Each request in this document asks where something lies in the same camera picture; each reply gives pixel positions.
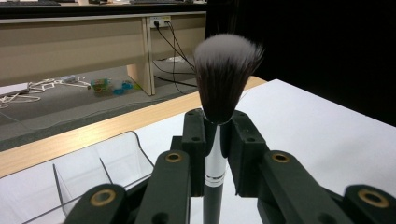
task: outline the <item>beige desk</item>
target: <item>beige desk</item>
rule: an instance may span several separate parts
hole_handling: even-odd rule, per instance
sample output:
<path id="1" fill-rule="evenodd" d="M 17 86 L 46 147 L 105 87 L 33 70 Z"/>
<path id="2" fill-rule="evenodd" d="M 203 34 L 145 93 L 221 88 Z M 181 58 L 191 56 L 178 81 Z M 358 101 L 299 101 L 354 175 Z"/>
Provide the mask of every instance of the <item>beige desk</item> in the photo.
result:
<path id="1" fill-rule="evenodd" d="M 264 80 L 251 77 L 246 88 Z M 0 152 L 0 177 L 201 106 L 198 92 Z"/>
<path id="2" fill-rule="evenodd" d="M 155 94 L 151 61 L 173 56 L 149 27 L 150 17 L 163 15 L 171 16 L 180 46 L 191 55 L 205 39 L 205 11 L 0 20 L 0 86 L 125 65 L 148 95 Z M 169 28 L 161 31 L 173 43 Z"/>

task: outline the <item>desk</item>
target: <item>desk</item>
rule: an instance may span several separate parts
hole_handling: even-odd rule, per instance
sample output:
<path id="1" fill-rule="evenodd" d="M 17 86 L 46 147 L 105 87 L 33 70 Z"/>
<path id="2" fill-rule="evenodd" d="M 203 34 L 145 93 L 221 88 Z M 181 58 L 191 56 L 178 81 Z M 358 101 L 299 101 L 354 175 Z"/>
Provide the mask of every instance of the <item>desk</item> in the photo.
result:
<path id="1" fill-rule="evenodd" d="M 128 65 L 128 75 L 155 94 L 150 62 L 173 50 L 151 35 L 149 17 L 170 15 L 191 55 L 205 39 L 205 14 L 202 5 L 0 7 L 0 86 Z"/>
<path id="2" fill-rule="evenodd" d="M 250 116 L 269 148 L 291 153 L 321 186 L 338 194 L 347 185 L 367 184 L 396 195 L 396 128 L 280 80 L 264 83 L 252 77 L 236 109 Z M 172 135 L 181 134 L 183 113 L 199 106 L 193 93 L 12 148 L 0 153 L 0 176 L 136 129 L 155 161 Z M 229 170 L 224 186 L 222 223 L 261 223 L 256 200 L 234 196 Z M 201 198 L 191 199 L 191 219 L 202 223 Z"/>

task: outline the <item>floor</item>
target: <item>floor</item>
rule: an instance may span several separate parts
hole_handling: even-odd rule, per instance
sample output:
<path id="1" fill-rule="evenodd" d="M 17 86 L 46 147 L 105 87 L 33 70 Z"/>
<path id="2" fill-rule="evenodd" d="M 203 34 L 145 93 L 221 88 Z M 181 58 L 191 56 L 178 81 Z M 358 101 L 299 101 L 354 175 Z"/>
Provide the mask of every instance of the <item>floor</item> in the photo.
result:
<path id="1" fill-rule="evenodd" d="M 81 82 L 74 84 L 80 86 L 54 84 L 53 88 L 47 89 L 52 85 L 46 84 L 42 92 L 23 95 L 39 99 L 34 102 L 16 103 L 34 100 L 23 97 L 3 104 L 6 108 L 0 109 L 0 151 L 197 91 L 194 73 L 184 60 L 177 60 L 175 69 L 169 59 L 155 61 L 154 65 L 156 94 L 152 96 L 140 90 L 127 76 L 126 66 L 123 66 L 76 74 L 76 79 Z M 84 86 L 83 82 L 89 85 L 91 80 L 101 78 L 111 78 L 113 82 L 127 81 L 133 88 L 117 95 L 111 90 L 97 93 Z"/>

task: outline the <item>brush bristles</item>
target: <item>brush bristles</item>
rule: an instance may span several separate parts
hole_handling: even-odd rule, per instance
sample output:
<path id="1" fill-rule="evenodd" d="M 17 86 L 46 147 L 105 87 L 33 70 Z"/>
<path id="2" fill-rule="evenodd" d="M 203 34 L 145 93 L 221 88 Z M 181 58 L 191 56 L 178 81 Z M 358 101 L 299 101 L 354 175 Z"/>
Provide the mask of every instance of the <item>brush bristles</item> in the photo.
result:
<path id="1" fill-rule="evenodd" d="M 215 35 L 194 52 L 196 80 L 205 117 L 216 124 L 230 120 L 263 50 L 239 35 Z"/>

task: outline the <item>power outlet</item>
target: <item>power outlet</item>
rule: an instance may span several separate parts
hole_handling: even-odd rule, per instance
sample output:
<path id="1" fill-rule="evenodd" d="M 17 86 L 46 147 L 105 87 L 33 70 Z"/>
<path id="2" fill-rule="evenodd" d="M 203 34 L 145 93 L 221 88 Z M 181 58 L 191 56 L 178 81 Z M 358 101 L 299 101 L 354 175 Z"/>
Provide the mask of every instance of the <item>power outlet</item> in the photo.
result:
<path id="1" fill-rule="evenodd" d="M 156 28 L 154 25 L 154 22 L 157 21 L 160 25 L 160 27 L 168 27 L 168 24 L 166 24 L 166 21 L 171 21 L 171 16 L 157 16 L 157 17 L 150 17 L 149 18 L 149 27 L 150 28 Z"/>

